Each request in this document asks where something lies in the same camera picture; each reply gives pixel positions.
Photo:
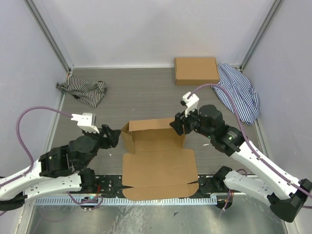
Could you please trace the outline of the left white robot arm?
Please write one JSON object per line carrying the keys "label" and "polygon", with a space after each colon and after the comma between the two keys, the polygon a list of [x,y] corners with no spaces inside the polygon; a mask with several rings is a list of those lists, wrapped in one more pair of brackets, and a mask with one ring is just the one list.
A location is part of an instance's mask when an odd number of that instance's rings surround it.
{"label": "left white robot arm", "polygon": [[99,150],[117,147],[121,130],[102,125],[97,133],[82,133],[68,144],[41,155],[31,170],[1,178],[0,210],[15,210],[25,201],[45,195],[95,192],[98,181],[95,171],[88,165]]}

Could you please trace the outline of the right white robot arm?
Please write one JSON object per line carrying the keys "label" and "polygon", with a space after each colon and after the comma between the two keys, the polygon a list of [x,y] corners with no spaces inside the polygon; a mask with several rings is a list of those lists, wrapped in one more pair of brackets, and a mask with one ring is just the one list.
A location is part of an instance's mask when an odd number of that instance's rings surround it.
{"label": "right white robot arm", "polygon": [[219,192],[235,190],[266,204],[280,219],[293,222],[312,191],[308,179],[298,179],[277,167],[242,132],[225,123],[214,105],[177,113],[170,126],[178,135],[196,132],[207,137],[216,150],[240,162],[255,177],[243,176],[223,166],[213,176]]}

